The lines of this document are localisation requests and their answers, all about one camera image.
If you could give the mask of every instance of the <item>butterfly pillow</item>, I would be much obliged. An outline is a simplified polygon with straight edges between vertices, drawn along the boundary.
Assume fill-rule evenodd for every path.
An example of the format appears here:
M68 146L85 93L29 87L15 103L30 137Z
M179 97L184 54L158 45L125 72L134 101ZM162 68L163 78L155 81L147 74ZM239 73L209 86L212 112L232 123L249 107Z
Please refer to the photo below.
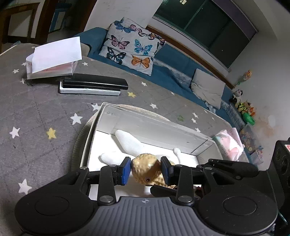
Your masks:
M151 75L154 55L161 44L165 40L160 36L122 18L111 24L99 55Z

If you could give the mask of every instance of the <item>window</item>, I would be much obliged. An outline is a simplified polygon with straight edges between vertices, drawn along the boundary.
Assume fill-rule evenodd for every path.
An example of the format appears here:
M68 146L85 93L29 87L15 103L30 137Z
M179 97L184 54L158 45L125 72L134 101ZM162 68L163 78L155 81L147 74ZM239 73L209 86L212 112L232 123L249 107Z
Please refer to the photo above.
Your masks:
M226 67L230 67L250 40L229 17L230 14L225 13L215 1L217 0L163 0L155 16L188 35ZM237 8L235 5L230 7L230 10ZM239 17L239 22L241 17L248 21L242 13Z

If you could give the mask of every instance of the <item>pillow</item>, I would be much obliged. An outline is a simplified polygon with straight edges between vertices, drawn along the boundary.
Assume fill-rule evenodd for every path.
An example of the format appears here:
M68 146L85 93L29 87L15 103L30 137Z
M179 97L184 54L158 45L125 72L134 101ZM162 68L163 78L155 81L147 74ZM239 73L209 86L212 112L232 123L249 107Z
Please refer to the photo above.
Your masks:
M217 109L220 109L224 86L224 82L200 69L195 70L191 81L192 92Z
M151 75L154 55L164 44L165 40L160 36L122 18L110 26L99 55Z

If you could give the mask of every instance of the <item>open cardboard box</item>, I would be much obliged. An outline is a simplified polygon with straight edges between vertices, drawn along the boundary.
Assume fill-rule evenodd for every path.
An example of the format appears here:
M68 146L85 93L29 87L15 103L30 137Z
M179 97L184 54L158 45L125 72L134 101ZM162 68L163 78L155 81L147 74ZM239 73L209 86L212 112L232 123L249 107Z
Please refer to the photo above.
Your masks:
M90 171L100 170L106 164L99 160L105 152L124 151L115 137L116 130L132 134L148 149L148 153L174 156L172 149L178 147L182 158L192 158L198 164L204 164L208 159L220 159L222 155L216 143L208 136L185 126L155 117L130 108L102 103L93 120L85 148L81 166L87 166ZM96 200L98 185L92 185L89 197ZM132 176L126 186L115 186L116 198L120 196L149 196L150 187L137 183Z

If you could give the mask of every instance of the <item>gray tablecloth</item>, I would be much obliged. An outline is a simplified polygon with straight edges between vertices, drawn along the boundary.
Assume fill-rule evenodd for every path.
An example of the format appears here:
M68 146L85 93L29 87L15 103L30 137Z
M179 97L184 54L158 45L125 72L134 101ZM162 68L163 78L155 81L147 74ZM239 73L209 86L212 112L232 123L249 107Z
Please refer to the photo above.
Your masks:
M20 44L0 56L0 236L20 233L13 210L21 197L69 171L76 138L97 111L96 104L141 107L210 137L231 127L165 88L86 57L75 72L124 78L128 91L119 96L59 94L56 78L37 79L28 86L21 81L34 46ZM75 114L81 124L73 122Z

